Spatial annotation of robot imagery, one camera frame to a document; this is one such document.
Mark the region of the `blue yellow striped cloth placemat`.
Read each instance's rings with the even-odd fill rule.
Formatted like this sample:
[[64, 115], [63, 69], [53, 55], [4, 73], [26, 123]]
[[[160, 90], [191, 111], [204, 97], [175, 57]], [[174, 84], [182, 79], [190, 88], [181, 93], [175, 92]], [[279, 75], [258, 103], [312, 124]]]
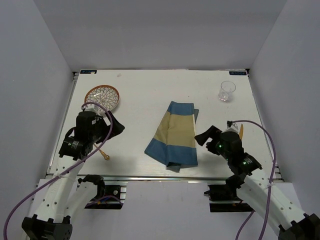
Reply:
[[176, 173], [181, 167], [197, 166], [198, 113], [193, 103], [172, 101], [144, 153]]

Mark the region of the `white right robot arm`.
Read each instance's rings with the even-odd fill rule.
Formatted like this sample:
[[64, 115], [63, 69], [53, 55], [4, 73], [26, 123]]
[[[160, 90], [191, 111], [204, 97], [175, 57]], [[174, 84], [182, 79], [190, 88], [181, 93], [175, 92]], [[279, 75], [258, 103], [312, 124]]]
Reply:
[[280, 240], [318, 240], [320, 219], [307, 214], [275, 186], [262, 165], [242, 145], [240, 130], [231, 125], [224, 131], [211, 126], [195, 136], [200, 146], [227, 161], [232, 176], [225, 184], [210, 185], [205, 195], [212, 201], [240, 200], [264, 218]]

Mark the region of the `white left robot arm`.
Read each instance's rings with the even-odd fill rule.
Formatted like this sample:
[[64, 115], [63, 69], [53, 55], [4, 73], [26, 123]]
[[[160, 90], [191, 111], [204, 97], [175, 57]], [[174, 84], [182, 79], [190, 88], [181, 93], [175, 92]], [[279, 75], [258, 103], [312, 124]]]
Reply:
[[93, 111], [81, 111], [76, 125], [65, 134], [54, 178], [48, 182], [46, 194], [33, 216], [22, 222], [22, 229], [31, 240], [70, 239], [77, 214], [90, 201], [105, 197], [104, 180], [96, 174], [79, 179], [78, 190], [73, 195], [70, 192], [85, 164], [83, 160], [95, 151], [94, 145], [101, 146], [125, 129], [110, 111], [106, 116], [110, 124]]

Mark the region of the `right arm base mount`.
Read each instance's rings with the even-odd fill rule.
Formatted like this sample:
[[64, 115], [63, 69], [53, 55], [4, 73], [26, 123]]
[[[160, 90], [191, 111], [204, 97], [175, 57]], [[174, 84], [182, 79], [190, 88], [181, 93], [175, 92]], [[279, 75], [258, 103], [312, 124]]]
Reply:
[[230, 189], [226, 184], [208, 185], [204, 195], [209, 198], [211, 213], [243, 213], [252, 212], [253, 209], [241, 200], [235, 189]]

